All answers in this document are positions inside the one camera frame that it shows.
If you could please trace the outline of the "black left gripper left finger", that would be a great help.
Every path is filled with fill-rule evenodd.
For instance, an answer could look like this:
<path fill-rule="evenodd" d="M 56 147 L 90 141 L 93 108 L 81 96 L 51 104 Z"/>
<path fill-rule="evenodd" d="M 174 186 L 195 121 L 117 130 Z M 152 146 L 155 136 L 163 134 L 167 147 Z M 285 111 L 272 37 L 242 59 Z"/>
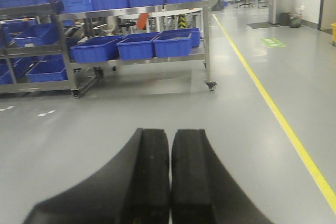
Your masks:
<path fill-rule="evenodd" d="M 169 171 L 164 130 L 136 129 L 102 168 L 37 203 L 24 223 L 168 223 Z"/>

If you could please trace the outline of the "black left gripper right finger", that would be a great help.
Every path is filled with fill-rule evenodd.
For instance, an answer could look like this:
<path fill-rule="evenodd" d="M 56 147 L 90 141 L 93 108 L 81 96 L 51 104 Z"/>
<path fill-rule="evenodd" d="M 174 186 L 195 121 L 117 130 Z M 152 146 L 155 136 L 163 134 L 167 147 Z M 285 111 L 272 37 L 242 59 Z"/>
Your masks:
<path fill-rule="evenodd" d="M 173 223 L 271 223 L 222 164 L 205 130 L 178 130 L 171 164 Z"/>

